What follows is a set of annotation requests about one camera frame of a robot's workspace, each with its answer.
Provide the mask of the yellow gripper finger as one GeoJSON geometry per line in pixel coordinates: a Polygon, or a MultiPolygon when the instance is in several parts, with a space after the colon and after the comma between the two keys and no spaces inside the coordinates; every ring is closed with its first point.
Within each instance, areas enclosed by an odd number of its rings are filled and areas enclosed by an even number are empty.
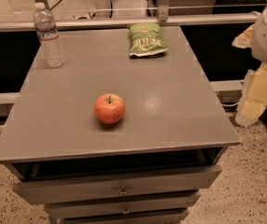
{"type": "Polygon", "coordinates": [[[267,63],[262,63],[257,71],[248,70],[246,73],[235,121],[240,126],[250,126],[258,121],[266,108],[267,63]]]}
{"type": "Polygon", "coordinates": [[[247,49],[252,44],[252,33],[254,25],[247,27],[241,34],[239,34],[233,41],[232,45],[239,49],[247,49]]]}

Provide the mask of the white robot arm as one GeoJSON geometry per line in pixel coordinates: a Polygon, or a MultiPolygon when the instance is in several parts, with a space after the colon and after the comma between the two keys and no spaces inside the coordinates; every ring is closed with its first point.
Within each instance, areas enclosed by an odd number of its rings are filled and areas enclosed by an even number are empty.
{"type": "Polygon", "coordinates": [[[232,45],[251,48],[252,57],[261,62],[257,71],[247,71],[237,106],[235,121],[246,127],[254,124],[267,108],[267,7],[253,25],[232,41],[232,45]]]}

